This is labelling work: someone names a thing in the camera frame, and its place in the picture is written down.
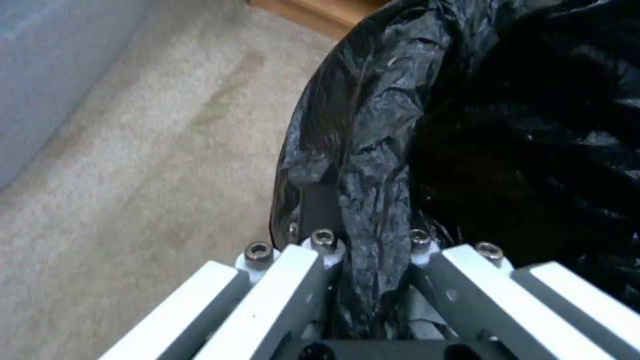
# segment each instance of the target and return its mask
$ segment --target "wooden floor edge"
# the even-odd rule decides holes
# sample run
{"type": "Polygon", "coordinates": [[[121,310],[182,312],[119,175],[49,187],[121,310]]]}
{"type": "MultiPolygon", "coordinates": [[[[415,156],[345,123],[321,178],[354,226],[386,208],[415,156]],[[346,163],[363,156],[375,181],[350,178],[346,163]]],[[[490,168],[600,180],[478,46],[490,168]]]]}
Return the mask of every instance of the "wooden floor edge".
{"type": "Polygon", "coordinates": [[[350,26],[313,12],[291,0],[250,0],[249,5],[265,9],[335,40],[342,39],[351,30],[350,26]]]}

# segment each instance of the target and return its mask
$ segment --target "crumpled plastic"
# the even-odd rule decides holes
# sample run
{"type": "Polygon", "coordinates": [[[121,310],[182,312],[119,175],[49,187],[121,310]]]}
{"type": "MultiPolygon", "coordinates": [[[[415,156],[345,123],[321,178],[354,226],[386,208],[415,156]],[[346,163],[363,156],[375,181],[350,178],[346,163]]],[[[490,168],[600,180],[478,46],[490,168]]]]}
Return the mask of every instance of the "crumpled plastic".
{"type": "Polygon", "coordinates": [[[294,111],[277,247],[312,185],[335,189],[349,249],[335,337],[407,337],[412,227],[444,247],[490,241],[516,266],[559,261],[640,309],[640,2],[388,4],[294,111]]]}

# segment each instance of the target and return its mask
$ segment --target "screw hole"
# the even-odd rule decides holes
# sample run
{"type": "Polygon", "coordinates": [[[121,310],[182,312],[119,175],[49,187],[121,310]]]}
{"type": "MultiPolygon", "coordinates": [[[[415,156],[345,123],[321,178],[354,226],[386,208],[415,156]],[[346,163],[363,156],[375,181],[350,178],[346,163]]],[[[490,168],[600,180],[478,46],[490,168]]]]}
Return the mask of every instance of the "screw hole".
{"type": "Polygon", "coordinates": [[[335,353],[323,343],[312,343],[302,349],[298,360],[335,360],[335,353]]]}

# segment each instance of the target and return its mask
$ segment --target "hex socket bolt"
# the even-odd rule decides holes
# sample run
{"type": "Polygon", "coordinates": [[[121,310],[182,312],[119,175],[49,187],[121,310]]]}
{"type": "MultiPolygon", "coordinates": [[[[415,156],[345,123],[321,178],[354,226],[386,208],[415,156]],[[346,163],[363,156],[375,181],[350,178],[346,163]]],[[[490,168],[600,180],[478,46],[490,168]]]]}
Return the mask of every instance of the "hex socket bolt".
{"type": "Polygon", "coordinates": [[[311,249],[314,249],[320,255],[333,254],[336,244],[333,231],[329,229],[318,229],[311,233],[311,249]]]}
{"type": "Polygon", "coordinates": [[[431,244],[429,234],[422,229],[411,229],[409,231],[409,239],[411,239],[411,250],[415,252],[427,251],[431,244]]]}
{"type": "Polygon", "coordinates": [[[500,267],[502,264],[502,259],[504,259],[504,253],[499,246],[494,245],[489,242],[480,242],[476,244],[476,251],[478,254],[482,255],[488,261],[491,261],[497,267],[500,267]]]}
{"type": "Polygon", "coordinates": [[[262,241],[251,243],[244,248],[244,259],[252,268],[267,268],[273,262],[273,247],[262,241]]]}

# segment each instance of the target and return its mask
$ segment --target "mounting hole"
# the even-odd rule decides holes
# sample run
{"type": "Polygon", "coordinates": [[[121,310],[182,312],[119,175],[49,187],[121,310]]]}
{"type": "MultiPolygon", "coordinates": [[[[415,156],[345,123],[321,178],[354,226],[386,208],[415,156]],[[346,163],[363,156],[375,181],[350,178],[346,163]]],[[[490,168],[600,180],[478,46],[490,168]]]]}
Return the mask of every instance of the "mounting hole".
{"type": "Polygon", "coordinates": [[[491,259],[498,259],[504,256],[500,247],[488,242],[477,243],[476,251],[478,251],[480,255],[491,259]]]}
{"type": "Polygon", "coordinates": [[[269,261],[273,257],[273,248],[270,244],[257,242],[249,244],[244,249],[244,258],[249,261],[269,261]]]}
{"type": "Polygon", "coordinates": [[[311,343],[302,349],[298,360],[335,360],[335,354],[323,343],[311,343]]]}
{"type": "Polygon", "coordinates": [[[251,245],[251,253],[253,255],[256,255],[256,256],[264,255],[267,253],[267,251],[269,250],[267,249],[267,245],[265,244],[257,243],[257,244],[251,245]]]}
{"type": "Polygon", "coordinates": [[[450,345],[444,350],[445,360],[480,360],[480,356],[467,345],[450,345]]]}

